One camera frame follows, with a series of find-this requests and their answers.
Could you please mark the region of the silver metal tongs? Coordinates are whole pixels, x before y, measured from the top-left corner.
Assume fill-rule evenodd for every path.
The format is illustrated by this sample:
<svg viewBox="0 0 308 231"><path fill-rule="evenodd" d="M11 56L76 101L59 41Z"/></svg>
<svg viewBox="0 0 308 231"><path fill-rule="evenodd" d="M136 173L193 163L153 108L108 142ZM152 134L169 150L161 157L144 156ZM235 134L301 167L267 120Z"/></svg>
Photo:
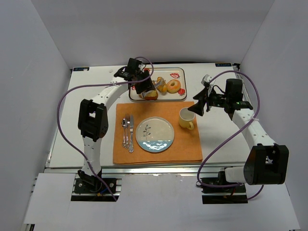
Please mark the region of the silver metal tongs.
<svg viewBox="0 0 308 231"><path fill-rule="evenodd" d="M160 86L163 87L166 82L163 80L162 82L161 81L158 81L158 82L157 81L152 81L152 83L153 83L153 86L155 87L155 90L149 90L149 91L143 92L141 94L141 97L143 99L145 99L145 97L150 97L150 94L157 92L157 88L160 87Z"/></svg>

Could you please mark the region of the striped long bread roll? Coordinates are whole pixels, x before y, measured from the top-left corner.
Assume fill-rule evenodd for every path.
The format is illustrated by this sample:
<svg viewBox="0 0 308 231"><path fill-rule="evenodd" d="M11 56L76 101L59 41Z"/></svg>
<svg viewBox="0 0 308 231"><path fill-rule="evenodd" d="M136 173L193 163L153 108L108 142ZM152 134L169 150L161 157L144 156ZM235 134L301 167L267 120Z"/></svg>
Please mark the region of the striped long bread roll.
<svg viewBox="0 0 308 231"><path fill-rule="evenodd" d="M154 84L155 88L161 92L162 94L166 94L167 92L167 84L166 81L162 77L158 77L156 83Z"/></svg>

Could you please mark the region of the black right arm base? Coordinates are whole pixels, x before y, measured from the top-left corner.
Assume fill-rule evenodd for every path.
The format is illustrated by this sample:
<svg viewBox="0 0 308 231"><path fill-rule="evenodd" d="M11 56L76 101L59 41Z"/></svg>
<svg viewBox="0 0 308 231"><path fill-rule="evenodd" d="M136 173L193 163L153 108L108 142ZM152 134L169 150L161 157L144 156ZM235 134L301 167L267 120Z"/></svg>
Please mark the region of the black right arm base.
<svg viewBox="0 0 308 231"><path fill-rule="evenodd" d="M244 185L231 187L235 182L227 182L224 171L219 171L216 177L201 178L202 203L204 205L247 204L246 187Z"/></svg>

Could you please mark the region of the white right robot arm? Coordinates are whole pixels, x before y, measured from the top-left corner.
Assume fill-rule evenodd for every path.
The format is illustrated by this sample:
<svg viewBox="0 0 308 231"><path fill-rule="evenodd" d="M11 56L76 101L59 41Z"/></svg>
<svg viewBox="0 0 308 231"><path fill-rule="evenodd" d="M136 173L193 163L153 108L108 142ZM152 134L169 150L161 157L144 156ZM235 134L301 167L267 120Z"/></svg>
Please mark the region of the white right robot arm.
<svg viewBox="0 0 308 231"><path fill-rule="evenodd" d="M235 134L227 138L207 157L208 160L220 148L242 134L250 153L242 167L226 167L221 171L220 183L205 183L197 178L201 186L209 188L231 188L242 184L249 185L279 185L285 182L289 150L286 145L277 144L261 126L256 118L258 110L254 111L248 101L243 100L243 82L240 79L227 79L225 91L222 94L214 90L214 80L205 76L202 80L204 89L194 96L198 102L189 107L189 111L200 116L211 107L220 107L228 114L231 121L238 127Z"/></svg>

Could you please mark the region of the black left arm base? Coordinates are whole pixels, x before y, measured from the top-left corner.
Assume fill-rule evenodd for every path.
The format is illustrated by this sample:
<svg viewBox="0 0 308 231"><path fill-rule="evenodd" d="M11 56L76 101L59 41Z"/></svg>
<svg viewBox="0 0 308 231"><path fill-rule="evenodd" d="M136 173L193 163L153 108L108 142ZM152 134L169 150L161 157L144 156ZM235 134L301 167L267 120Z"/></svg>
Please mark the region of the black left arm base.
<svg viewBox="0 0 308 231"><path fill-rule="evenodd" d="M120 195L121 179L108 176L102 183L95 176L79 170L75 177L71 201L73 202L115 202Z"/></svg>

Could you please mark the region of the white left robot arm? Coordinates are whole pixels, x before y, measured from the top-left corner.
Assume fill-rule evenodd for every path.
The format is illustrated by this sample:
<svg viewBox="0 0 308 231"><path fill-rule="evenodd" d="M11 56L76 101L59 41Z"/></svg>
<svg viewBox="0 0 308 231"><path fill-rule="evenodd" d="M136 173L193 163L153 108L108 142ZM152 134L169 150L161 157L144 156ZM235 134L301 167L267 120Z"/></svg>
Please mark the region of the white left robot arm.
<svg viewBox="0 0 308 231"><path fill-rule="evenodd" d="M108 131L108 110L126 91L135 89L140 103L116 105L113 161L115 164L197 163L203 159L193 102L158 103L151 80L153 69L142 69L131 58L105 85L103 91L80 104L78 128L84 142L84 165L78 171L83 181L94 183L102 175L101 143ZM128 126L120 129L121 119Z"/></svg>

